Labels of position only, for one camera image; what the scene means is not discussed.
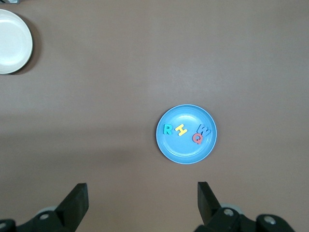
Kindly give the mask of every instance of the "brown table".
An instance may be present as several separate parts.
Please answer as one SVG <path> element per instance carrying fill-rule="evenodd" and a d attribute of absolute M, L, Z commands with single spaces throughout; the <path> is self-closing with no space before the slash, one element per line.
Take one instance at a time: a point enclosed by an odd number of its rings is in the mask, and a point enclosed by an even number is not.
<path fill-rule="evenodd" d="M 0 76 L 0 218 L 18 224 L 86 182 L 77 231 L 191 232 L 197 182 L 251 219 L 309 228 L 309 4 L 23 0 L 29 63 Z M 195 104 L 218 140 L 203 161 L 157 147 L 160 117 Z"/>

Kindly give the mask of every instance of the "blue plate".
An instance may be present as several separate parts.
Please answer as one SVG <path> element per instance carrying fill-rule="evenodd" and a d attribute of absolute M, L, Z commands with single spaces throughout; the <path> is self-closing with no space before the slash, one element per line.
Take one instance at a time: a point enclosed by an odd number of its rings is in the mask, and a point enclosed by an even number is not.
<path fill-rule="evenodd" d="M 156 129 L 162 153 L 181 164 L 196 163 L 214 148 L 217 128 L 210 114 L 196 105 L 178 105 L 168 110 Z"/>

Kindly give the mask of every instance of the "metal bolt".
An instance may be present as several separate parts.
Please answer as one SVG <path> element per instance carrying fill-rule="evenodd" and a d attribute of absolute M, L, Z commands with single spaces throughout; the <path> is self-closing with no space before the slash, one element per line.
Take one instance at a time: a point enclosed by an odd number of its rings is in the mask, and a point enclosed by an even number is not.
<path fill-rule="evenodd" d="M 234 216 L 234 212 L 231 209 L 225 209 L 223 212 L 227 216 L 230 216 L 230 217 Z"/>
<path fill-rule="evenodd" d="M 40 220 L 45 220 L 45 219 L 47 219 L 48 217 L 49 217 L 48 214 L 42 214 L 42 215 L 40 216 Z"/>
<path fill-rule="evenodd" d="M 6 227 L 6 223 L 5 222 L 0 223 L 0 229 L 5 228 L 5 227 Z"/>
<path fill-rule="evenodd" d="M 271 224 L 271 225 L 275 225 L 276 224 L 276 220 L 271 217 L 271 216 L 265 216 L 264 217 L 264 221 Z"/>

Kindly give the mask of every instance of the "letter r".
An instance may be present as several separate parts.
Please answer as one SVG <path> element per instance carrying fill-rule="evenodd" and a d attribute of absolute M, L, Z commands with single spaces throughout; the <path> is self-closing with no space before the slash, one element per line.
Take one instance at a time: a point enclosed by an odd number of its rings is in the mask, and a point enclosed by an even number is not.
<path fill-rule="evenodd" d="M 172 130 L 172 125 L 164 124 L 163 134 L 172 134 L 171 130 Z"/>

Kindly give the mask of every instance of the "plate rim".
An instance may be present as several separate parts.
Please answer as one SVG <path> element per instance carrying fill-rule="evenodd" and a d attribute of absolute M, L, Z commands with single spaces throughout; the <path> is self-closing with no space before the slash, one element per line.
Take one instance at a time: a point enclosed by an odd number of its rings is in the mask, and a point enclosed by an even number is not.
<path fill-rule="evenodd" d="M 161 149 L 161 147 L 160 147 L 160 145 L 159 145 L 159 142 L 158 142 L 158 130 L 159 130 L 159 125 L 160 125 L 161 121 L 163 120 L 164 116 L 165 116 L 166 114 L 168 114 L 170 111 L 174 110 L 175 108 L 184 107 L 184 106 L 193 106 L 193 107 L 195 107 L 195 108 L 198 108 L 198 109 L 202 110 L 204 113 L 206 113 L 206 114 L 209 116 L 209 118 L 211 119 L 211 121 L 212 121 L 212 123 L 213 123 L 213 125 L 214 125 L 215 132 L 216 132 L 216 133 L 215 133 L 215 137 L 214 137 L 213 146 L 211 147 L 210 151 L 209 151 L 206 155 L 204 155 L 201 159 L 196 160 L 196 161 L 193 161 L 193 162 L 179 162 L 179 161 L 173 160 L 172 158 L 168 157 L 168 156 L 162 151 L 162 149 Z M 194 164 L 194 163 L 200 162 L 200 161 L 202 161 L 203 159 L 205 159 L 205 158 L 213 151 L 213 149 L 214 149 L 214 147 L 215 147 L 215 145 L 216 145 L 216 142 L 217 142 L 217 137 L 218 137 L 217 125 L 216 125 L 214 119 L 212 118 L 212 116 L 211 116 L 205 109 L 203 109 L 202 107 L 200 107 L 200 106 L 198 106 L 198 105 L 193 105 L 193 104 L 181 104 L 181 105 L 176 105 L 176 106 L 170 108 L 169 110 L 167 110 L 167 111 L 161 116 L 161 118 L 160 118 L 160 120 L 159 120 L 159 122 L 158 122 L 158 124 L 157 124 L 156 131 L 155 131 L 156 142 L 157 142 L 157 145 L 158 145 L 158 147 L 159 147 L 161 153 L 162 153 L 166 158 L 168 158 L 169 160 L 171 160 L 171 161 L 173 161 L 173 162 L 175 162 L 175 163 L 179 163 L 179 164 Z M 170 152 L 170 154 L 171 154 L 172 157 L 173 157 L 173 156 L 178 157 L 177 155 L 175 155 L 175 154 L 173 154 L 173 153 L 171 153 L 171 152 Z"/>
<path fill-rule="evenodd" d="M 31 31 L 30 31 L 28 25 L 25 23 L 25 21 L 24 21 L 21 17 L 19 17 L 19 16 L 18 16 L 17 14 L 15 14 L 15 13 L 13 13 L 13 12 L 11 12 L 11 11 L 8 11 L 8 10 L 5 10 L 5 9 L 0 9 L 0 13 L 1 13 L 1 12 L 3 12 L 5 16 L 6 16 L 6 15 L 11 15 L 11 16 L 13 17 L 13 19 L 15 19 L 16 21 L 18 21 L 19 23 L 21 23 L 21 25 L 22 25 L 21 28 L 23 28 L 23 30 L 25 30 L 25 31 L 27 32 L 27 34 L 28 34 L 28 39 L 29 39 L 29 42 L 30 42 L 30 44 L 31 44 L 31 48 L 29 48 L 29 50 L 28 50 L 28 52 L 27 52 L 27 54 L 26 54 L 27 56 L 25 56 L 25 57 L 26 57 L 25 61 L 24 61 L 24 62 L 21 62 L 20 65 L 17 66 L 17 68 L 11 69 L 11 70 L 9 70 L 9 71 L 4 71 L 4 72 L 0 70 L 0 74 L 10 74 L 10 73 L 14 73 L 14 72 L 20 70 L 20 69 L 21 69 L 22 67 L 24 67 L 24 66 L 28 63 L 28 61 L 30 60 L 31 55 L 32 55 L 32 52 L 33 52 L 33 38 L 32 38 L 32 34 L 31 34 Z"/>

